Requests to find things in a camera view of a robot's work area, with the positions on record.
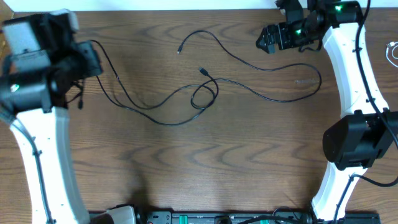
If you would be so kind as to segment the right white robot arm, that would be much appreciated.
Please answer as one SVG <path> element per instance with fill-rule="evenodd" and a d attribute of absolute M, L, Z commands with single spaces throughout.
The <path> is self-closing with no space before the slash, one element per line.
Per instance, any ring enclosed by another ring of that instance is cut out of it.
<path fill-rule="evenodd" d="M 323 134 L 328 163 L 305 222 L 346 223 L 355 185 L 397 143 L 397 113 L 380 92 L 366 47 L 369 9 L 357 1 L 309 1 L 305 15 L 298 0 L 280 0 L 276 6 L 286 20 L 264 27 L 256 47 L 269 54 L 292 48 L 304 52 L 318 42 L 331 60 L 340 94 L 340 120 Z"/>

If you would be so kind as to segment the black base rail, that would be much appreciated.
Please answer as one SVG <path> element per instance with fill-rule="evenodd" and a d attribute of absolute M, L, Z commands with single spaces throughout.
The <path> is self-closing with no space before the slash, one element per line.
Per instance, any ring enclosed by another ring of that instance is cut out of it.
<path fill-rule="evenodd" d="M 381 224 L 376 213 L 347 213 L 343 218 L 316 219 L 310 212 L 280 207 L 265 213 L 231 212 L 174 212 L 171 210 L 149 211 L 137 215 L 138 223 L 146 224 L 312 224 L 312 223 L 368 223 Z"/>

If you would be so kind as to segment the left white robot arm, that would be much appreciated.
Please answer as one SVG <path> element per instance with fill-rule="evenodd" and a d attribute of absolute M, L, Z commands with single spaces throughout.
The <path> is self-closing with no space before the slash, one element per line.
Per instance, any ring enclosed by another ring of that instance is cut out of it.
<path fill-rule="evenodd" d="M 10 48 L 2 64 L 1 120 L 19 146 L 33 223 L 137 223 L 130 205 L 90 213 L 81 198 L 70 152 L 68 102 L 73 86 L 100 75 L 89 41 L 76 42 L 78 19 L 62 9 L 9 19 L 2 33 Z"/>

